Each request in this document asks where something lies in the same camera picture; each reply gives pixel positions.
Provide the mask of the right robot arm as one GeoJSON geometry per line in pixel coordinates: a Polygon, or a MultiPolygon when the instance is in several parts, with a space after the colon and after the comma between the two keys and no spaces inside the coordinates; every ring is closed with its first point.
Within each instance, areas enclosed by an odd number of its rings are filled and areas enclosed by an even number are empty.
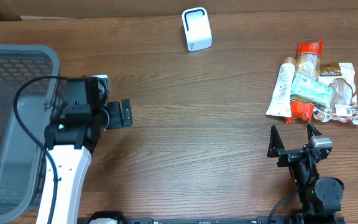
{"type": "Polygon", "coordinates": [[[337,217],[341,210],[344,183],[334,177],[320,177],[316,164],[326,159],[333,149],[333,142],[322,135],[314,125],[307,124],[308,142],[301,149],[286,150],[276,126],[270,129],[267,157],[278,158],[278,167],[287,167],[296,190],[281,199],[271,210],[267,223],[344,223],[337,217]],[[299,209],[293,209],[286,217],[274,213],[294,196],[300,199],[299,209]]]}

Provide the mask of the beige Pantree snack bag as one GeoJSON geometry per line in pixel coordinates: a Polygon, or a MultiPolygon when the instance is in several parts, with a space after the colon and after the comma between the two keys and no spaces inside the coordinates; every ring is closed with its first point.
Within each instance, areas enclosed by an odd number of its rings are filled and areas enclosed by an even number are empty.
{"type": "Polygon", "coordinates": [[[333,89],[333,97],[329,106],[315,106],[315,119],[358,125],[355,74],[352,63],[335,62],[320,66],[318,81],[333,89]]]}

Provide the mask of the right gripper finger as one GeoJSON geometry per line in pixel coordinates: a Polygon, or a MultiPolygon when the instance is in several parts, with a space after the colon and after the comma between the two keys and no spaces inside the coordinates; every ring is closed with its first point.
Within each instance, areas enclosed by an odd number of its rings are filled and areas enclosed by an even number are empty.
{"type": "Polygon", "coordinates": [[[270,132],[270,142],[267,151],[267,157],[269,158],[279,157],[284,150],[285,150],[285,146],[282,143],[282,140],[280,138],[276,126],[273,125],[271,127],[271,132],[270,132]]]}
{"type": "Polygon", "coordinates": [[[315,126],[309,122],[306,126],[308,139],[311,139],[313,136],[320,136],[321,133],[315,128],[315,126]]]}

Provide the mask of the white tube with gold cap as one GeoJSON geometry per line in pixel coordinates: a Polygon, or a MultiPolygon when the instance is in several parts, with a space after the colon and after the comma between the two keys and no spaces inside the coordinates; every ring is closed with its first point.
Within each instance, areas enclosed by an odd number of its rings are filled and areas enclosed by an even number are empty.
{"type": "Polygon", "coordinates": [[[265,113],[267,116],[291,117],[290,92],[296,70],[295,66],[296,60],[294,58],[287,57],[283,60],[278,71],[270,104],[265,113]]]}

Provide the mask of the teal snack packet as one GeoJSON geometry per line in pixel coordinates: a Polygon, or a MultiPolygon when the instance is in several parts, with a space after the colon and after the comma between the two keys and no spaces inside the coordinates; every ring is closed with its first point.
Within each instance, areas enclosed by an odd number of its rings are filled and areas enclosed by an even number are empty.
{"type": "Polygon", "coordinates": [[[314,78],[297,73],[291,84],[291,94],[298,95],[323,106],[329,106],[334,90],[329,86],[319,83],[314,78]]]}

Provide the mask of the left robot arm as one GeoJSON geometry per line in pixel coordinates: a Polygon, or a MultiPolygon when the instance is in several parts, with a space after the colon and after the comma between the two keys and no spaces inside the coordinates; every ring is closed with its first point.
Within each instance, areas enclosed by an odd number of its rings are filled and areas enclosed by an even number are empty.
{"type": "Polygon", "coordinates": [[[83,182],[102,131],[132,125],[128,99],[108,101],[109,78],[66,83],[63,104],[45,128],[45,182],[37,223],[76,223],[83,182]]]}

